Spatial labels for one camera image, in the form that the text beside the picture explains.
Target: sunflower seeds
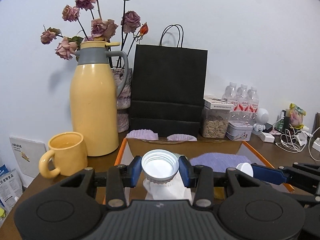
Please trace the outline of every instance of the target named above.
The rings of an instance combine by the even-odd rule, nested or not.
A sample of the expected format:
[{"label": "sunflower seeds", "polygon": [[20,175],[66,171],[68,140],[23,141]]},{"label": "sunflower seeds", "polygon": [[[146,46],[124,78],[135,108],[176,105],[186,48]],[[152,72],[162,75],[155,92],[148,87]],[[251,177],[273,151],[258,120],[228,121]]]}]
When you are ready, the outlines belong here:
[{"label": "sunflower seeds", "polygon": [[215,120],[204,120],[202,136],[205,138],[224,138],[228,120],[224,120],[222,117],[217,116]]}]

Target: black paper bag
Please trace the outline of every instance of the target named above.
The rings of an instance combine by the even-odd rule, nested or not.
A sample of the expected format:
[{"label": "black paper bag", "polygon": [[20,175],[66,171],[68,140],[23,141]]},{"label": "black paper bag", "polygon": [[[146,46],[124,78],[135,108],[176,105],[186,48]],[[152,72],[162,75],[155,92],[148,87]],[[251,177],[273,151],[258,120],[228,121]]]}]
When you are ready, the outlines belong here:
[{"label": "black paper bag", "polygon": [[162,137],[174,133],[197,136],[206,66],[207,50],[137,45],[130,129],[150,129]]}]

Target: wooden table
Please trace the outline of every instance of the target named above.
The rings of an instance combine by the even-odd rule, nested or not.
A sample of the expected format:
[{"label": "wooden table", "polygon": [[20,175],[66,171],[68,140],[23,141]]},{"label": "wooden table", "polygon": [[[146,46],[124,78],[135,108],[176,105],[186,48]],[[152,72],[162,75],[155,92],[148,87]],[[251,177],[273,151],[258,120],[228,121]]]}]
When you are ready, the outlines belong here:
[{"label": "wooden table", "polygon": [[[123,138],[126,136],[126,132],[119,134],[119,145]],[[275,144],[272,143],[264,143],[260,140],[260,138],[256,135],[251,136],[251,140],[248,142],[253,148],[255,148],[260,154],[262,154],[274,167],[279,166],[292,166],[294,162],[300,163],[316,163],[314,160],[311,159],[308,151],[308,146],[304,149],[301,153],[289,153],[286,152]],[[118,147],[117,150],[112,152],[109,155],[105,155],[102,157],[88,157],[88,166],[93,167],[96,172],[102,172],[108,170],[109,167],[113,166],[119,152]],[[315,158],[320,158],[319,152],[312,149],[311,153]],[[0,238],[5,240],[21,240],[21,237],[15,227],[13,222],[13,215],[14,210],[17,206],[24,201],[25,199],[31,197],[32,195],[39,193],[40,191],[50,187],[51,185],[55,184],[56,182],[64,179],[64,176],[58,176],[55,179],[44,179],[40,174],[32,181],[30,186],[26,189],[23,193],[21,198],[18,200],[12,211],[9,213],[8,217],[4,221],[2,227],[0,228]],[[104,188],[98,188],[96,200],[98,203],[102,203],[104,195],[105,195]],[[305,193],[301,190],[297,190],[297,193]]]}]

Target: gray thermos handle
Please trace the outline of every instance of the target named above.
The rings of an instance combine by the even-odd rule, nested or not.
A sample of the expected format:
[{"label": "gray thermos handle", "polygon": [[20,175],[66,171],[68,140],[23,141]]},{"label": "gray thermos handle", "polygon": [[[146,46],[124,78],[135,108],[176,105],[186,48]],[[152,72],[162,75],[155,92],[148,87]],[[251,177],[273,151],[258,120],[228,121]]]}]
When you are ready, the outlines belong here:
[{"label": "gray thermos handle", "polygon": [[122,57],[124,60],[124,78],[121,82],[121,84],[117,88],[117,97],[121,94],[122,90],[124,89],[125,83],[127,82],[128,78],[128,68],[129,68],[129,62],[128,62],[128,57],[127,54],[125,54],[123,51],[118,50],[118,51],[106,51],[106,56],[107,57]]}]

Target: snack bag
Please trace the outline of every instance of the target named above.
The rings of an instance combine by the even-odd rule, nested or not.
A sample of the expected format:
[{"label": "snack bag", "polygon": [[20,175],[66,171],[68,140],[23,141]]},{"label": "snack bag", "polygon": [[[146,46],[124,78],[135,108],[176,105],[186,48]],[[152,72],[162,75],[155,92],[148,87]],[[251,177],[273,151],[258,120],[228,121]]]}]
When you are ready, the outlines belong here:
[{"label": "snack bag", "polygon": [[290,124],[294,128],[301,129],[303,127],[303,116],[307,114],[302,108],[295,104],[290,104]]}]

